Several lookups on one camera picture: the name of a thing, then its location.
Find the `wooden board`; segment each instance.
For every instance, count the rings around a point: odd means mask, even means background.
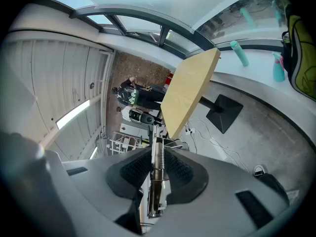
[[[217,48],[213,48],[179,64],[161,104],[170,138],[178,138],[196,108],[214,73],[220,54]]]

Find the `fluorescent light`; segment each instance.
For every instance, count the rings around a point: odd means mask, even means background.
[[[56,122],[58,129],[60,130],[65,124],[67,124],[70,120],[72,120],[75,116],[77,116],[89,105],[90,105],[90,100],[87,100],[83,104],[80,104],[79,106],[74,108],[72,111],[64,115],[60,120]]]
[[[94,154],[95,154],[95,152],[97,152],[97,149],[98,149],[98,147],[96,147],[96,148],[93,150],[93,153],[92,153],[92,155],[90,156],[89,159],[92,159],[92,158],[94,157]]]

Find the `shoe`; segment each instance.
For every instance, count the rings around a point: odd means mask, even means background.
[[[256,165],[254,170],[253,170],[253,176],[256,178],[259,178],[263,174],[267,173],[263,165]]]

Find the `gray floor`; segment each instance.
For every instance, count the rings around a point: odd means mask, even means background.
[[[210,135],[225,149],[237,152],[242,162],[252,173],[254,166],[264,164],[284,186],[285,190],[299,190],[302,198],[307,192],[315,174],[316,155],[303,136],[285,119],[258,101],[233,89],[209,83],[204,97],[215,101],[219,94],[243,104],[243,109],[232,126],[222,134],[207,118],[208,108],[198,104],[190,119],[198,117],[203,121]],[[201,132],[193,135],[197,153],[223,160],[220,147],[212,145],[203,123],[197,118],[189,122],[191,128]],[[190,135],[180,135],[189,144],[190,151],[196,152]],[[237,164],[245,169],[237,154],[226,151]],[[229,157],[225,161],[234,164]]]

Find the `black stand base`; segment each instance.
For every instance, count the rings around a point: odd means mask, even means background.
[[[219,95],[217,97],[215,105],[221,107],[223,111],[216,112],[211,109],[206,117],[217,127],[218,130],[225,133],[237,118],[243,108],[243,105],[223,95]]]

